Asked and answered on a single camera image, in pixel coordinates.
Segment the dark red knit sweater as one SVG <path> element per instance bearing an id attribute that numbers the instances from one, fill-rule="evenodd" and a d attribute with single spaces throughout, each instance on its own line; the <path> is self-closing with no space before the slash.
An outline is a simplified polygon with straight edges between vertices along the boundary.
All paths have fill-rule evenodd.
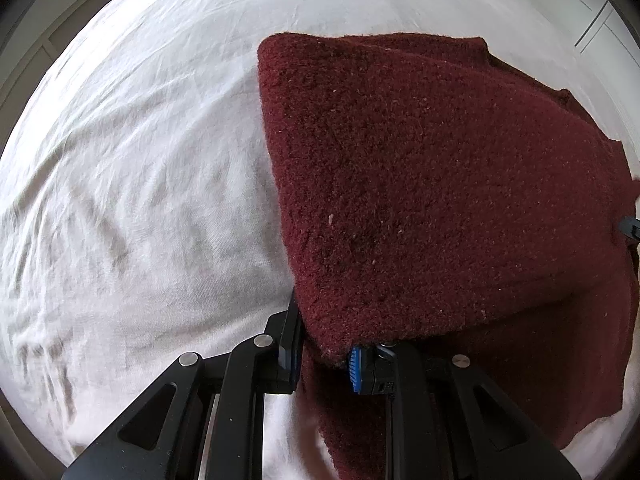
<path id="1" fill-rule="evenodd" d="M 559 448 L 622 408 L 639 183 L 570 92 L 480 38 L 277 34 L 257 55 L 303 385 L 341 478 L 384 474 L 357 344 L 454 335 Z"/>

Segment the white radiator cover panel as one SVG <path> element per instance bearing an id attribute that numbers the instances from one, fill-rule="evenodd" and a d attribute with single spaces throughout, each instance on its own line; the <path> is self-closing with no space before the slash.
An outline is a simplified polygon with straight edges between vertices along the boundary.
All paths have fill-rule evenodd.
<path id="1" fill-rule="evenodd" d="M 89 21 L 111 0 L 77 0 L 22 55 L 1 85 L 1 149 L 42 77 Z"/>

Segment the white wardrobe with doors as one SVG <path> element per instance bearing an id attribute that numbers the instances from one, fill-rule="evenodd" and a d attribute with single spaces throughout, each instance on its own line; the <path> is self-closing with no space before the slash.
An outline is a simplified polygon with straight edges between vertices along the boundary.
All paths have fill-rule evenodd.
<path id="1" fill-rule="evenodd" d="M 639 47 L 610 0 L 528 0 L 582 53 L 639 66 Z"/>

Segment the white bed sheet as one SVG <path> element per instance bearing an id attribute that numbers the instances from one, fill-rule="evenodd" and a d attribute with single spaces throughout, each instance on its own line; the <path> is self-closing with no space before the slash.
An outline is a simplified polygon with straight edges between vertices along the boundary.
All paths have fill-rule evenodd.
<path id="1" fill-rule="evenodd" d="M 636 151 L 526 0 L 113 0 L 1 157 L 1 387 L 63 464 L 181 353 L 229 351 L 288 302 L 256 50 L 289 31 L 481 36 Z"/>

